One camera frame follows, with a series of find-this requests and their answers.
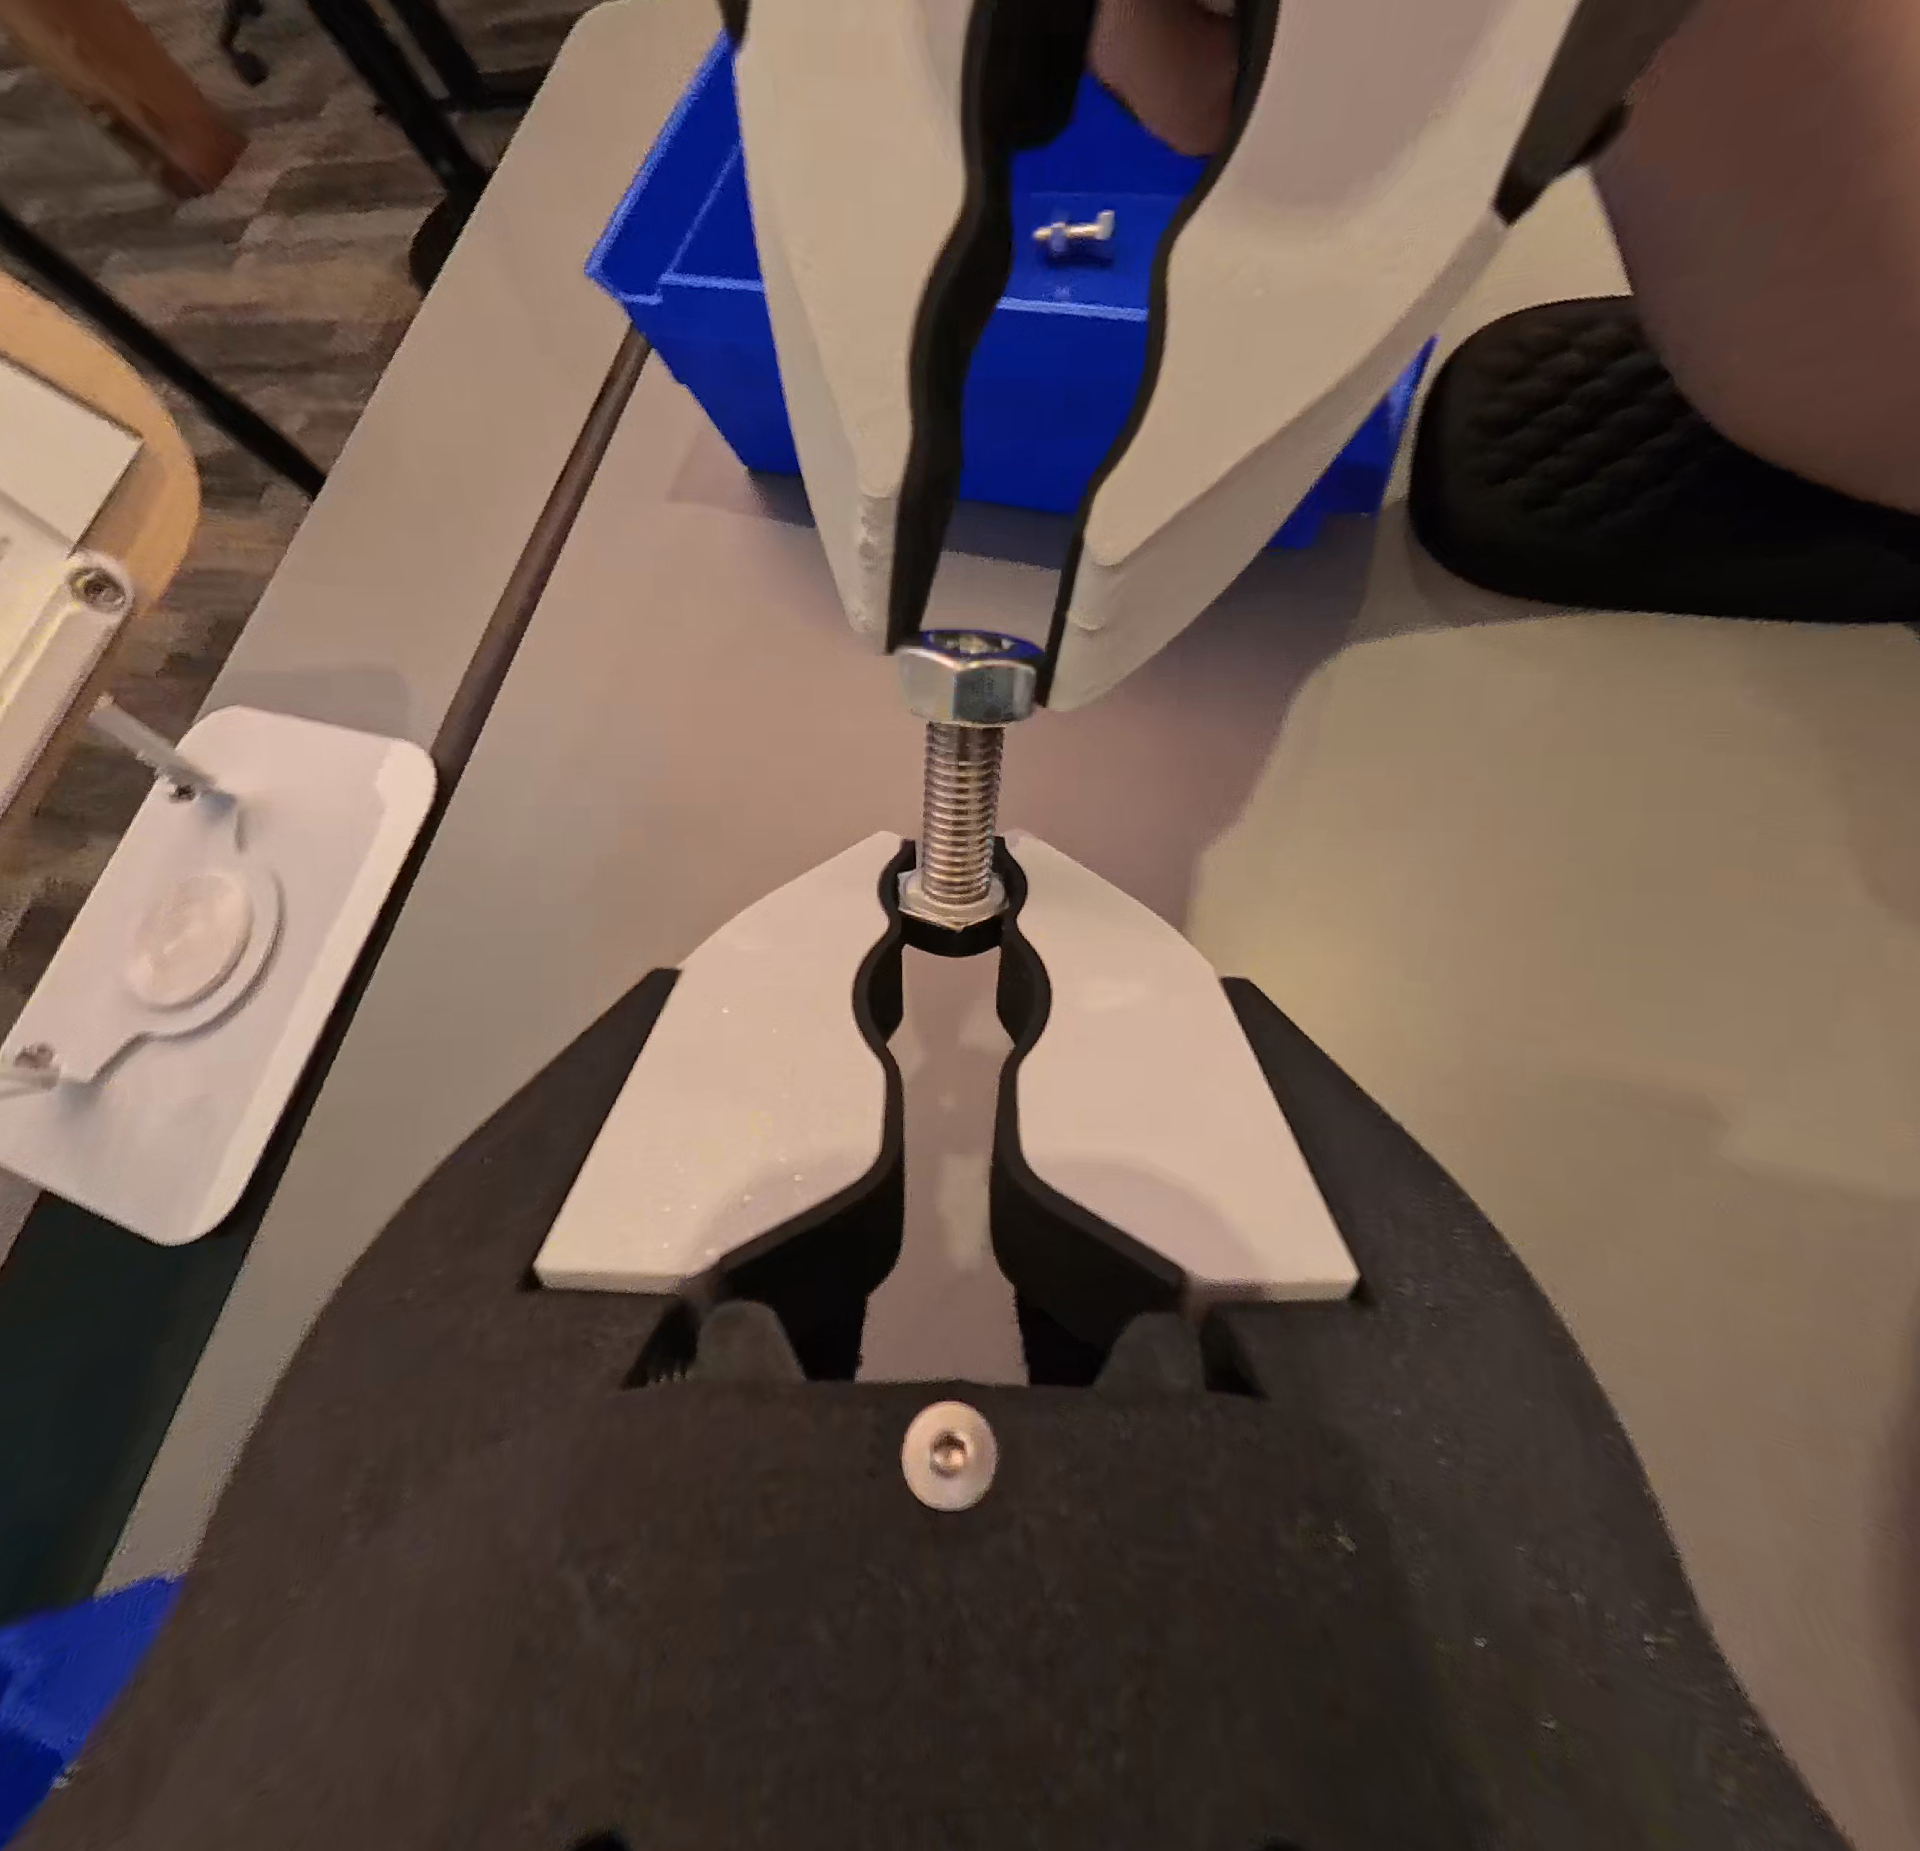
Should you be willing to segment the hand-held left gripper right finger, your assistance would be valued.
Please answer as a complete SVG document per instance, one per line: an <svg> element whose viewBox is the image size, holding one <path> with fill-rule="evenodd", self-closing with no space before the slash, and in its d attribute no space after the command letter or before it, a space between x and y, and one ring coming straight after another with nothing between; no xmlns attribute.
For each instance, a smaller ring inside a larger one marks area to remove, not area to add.
<svg viewBox="0 0 1920 1851"><path fill-rule="evenodd" d="M1147 903L1002 843L991 1253L1034 1383L1092 1383L1142 1317L1360 1286L1261 1049L1283 1025Z"/></svg>

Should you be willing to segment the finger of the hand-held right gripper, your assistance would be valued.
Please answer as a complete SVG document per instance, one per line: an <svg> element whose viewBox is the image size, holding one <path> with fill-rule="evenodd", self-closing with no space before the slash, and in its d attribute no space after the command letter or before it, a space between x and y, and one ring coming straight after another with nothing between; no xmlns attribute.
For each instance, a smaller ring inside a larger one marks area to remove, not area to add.
<svg viewBox="0 0 1920 1851"><path fill-rule="evenodd" d="M1498 252L1498 183L1579 1L1239 0L1231 135L1163 238L1156 375L1080 523L1051 709L1261 556Z"/></svg>
<svg viewBox="0 0 1920 1851"><path fill-rule="evenodd" d="M1098 0L741 0L741 141L780 388L854 631L921 626L1015 159L1064 127Z"/></svg>

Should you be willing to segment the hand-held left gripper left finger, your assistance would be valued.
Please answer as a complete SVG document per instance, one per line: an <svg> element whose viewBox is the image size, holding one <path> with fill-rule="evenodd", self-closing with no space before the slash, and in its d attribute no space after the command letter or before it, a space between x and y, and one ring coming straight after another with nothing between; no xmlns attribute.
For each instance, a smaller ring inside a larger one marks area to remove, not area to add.
<svg viewBox="0 0 1920 1851"><path fill-rule="evenodd" d="M902 871L879 831L649 980L660 1011L539 1243L539 1286L760 1304L811 1380L855 1378L904 1230Z"/></svg>

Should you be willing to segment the blue plastic parts bin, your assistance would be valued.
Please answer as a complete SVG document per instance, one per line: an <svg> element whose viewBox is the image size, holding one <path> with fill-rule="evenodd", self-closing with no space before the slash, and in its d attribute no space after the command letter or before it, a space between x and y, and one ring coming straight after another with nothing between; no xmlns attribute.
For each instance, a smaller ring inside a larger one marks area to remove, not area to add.
<svg viewBox="0 0 1920 1851"><path fill-rule="evenodd" d="M750 472L797 474L718 36L614 206L589 277ZM1137 394L1157 245L1203 162L1092 75L1062 133L1011 168L1016 258L973 354L961 497L1074 515ZM1030 233L1115 210L1115 258L1044 261Z"/></svg>
<svg viewBox="0 0 1920 1851"><path fill-rule="evenodd" d="M181 1576L147 1576L2 1628L2 1842L60 1789L171 1614Z"/></svg>

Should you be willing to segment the silver hex nut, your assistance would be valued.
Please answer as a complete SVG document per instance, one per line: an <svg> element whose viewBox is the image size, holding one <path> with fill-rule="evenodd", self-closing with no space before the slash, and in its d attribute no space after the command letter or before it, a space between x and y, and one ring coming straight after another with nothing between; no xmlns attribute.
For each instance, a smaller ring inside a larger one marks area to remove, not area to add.
<svg viewBox="0 0 1920 1851"><path fill-rule="evenodd" d="M1042 647L975 627L926 631L893 653L900 698L926 724L1005 730L1034 715Z"/></svg>

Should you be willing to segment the person's right forearm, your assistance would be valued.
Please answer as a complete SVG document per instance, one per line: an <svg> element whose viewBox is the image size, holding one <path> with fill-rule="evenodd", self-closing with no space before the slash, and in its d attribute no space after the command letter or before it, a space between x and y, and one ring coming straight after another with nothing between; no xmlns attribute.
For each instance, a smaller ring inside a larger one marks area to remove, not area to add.
<svg viewBox="0 0 1920 1851"><path fill-rule="evenodd" d="M1714 431L1917 512L1917 0L1699 0L1594 183Z"/></svg>

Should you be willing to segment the person's right hand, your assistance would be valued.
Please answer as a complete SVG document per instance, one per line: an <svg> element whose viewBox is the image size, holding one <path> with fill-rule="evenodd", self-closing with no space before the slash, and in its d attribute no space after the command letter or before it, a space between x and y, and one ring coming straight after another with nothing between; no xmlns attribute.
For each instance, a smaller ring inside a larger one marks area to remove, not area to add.
<svg viewBox="0 0 1920 1851"><path fill-rule="evenodd" d="M1087 64L1137 121L1185 157L1231 135L1239 0L1100 0Z"/></svg>

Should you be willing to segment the black framed easel board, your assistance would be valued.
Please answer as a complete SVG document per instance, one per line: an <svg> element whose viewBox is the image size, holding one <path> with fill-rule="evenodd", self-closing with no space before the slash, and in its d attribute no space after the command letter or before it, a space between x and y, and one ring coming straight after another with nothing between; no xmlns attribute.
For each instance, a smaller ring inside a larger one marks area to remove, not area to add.
<svg viewBox="0 0 1920 1851"><path fill-rule="evenodd" d="M371 92L413 155L435 178L441 198L407 245L407 279L425 294L441 275L460 232L492 178L458 133L458 112L524 109L539 72L485 75L438 0L303 0L354 77ZM111 292L73 258L13 210L2 215L4 258L55 302L137 366L182 394L197 412L264 472L316 497L327 483L322 465L251 402L234 397L159 328Z"/></svg>

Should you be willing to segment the instruction sheet on stand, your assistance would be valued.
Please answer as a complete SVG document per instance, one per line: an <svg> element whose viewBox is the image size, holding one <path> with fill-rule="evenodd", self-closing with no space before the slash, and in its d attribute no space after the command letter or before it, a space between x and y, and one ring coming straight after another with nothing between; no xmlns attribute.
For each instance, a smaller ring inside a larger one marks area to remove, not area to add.
<svg viewBox="0 0 1920 1851"><path fill-rule="evenodd" d="M438 796L414 743L228 708L178 738L111 698L201 485L156 394L4 277L2 801L82 734L153 775L4 1029L4 1192L156 1244L229 1214L291 1105Z"/></svg>

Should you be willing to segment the wooden pillar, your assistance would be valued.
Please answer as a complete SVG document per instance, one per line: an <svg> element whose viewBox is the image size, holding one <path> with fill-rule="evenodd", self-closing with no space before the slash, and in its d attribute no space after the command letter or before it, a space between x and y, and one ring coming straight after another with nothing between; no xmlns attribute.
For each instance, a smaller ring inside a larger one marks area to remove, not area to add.
<svg viewBox="0 0 1920 1851"><path fill-rule="evenodd" d="M178 200L219 189L246 141L122 0L2 0L13 51Z"/></svg>

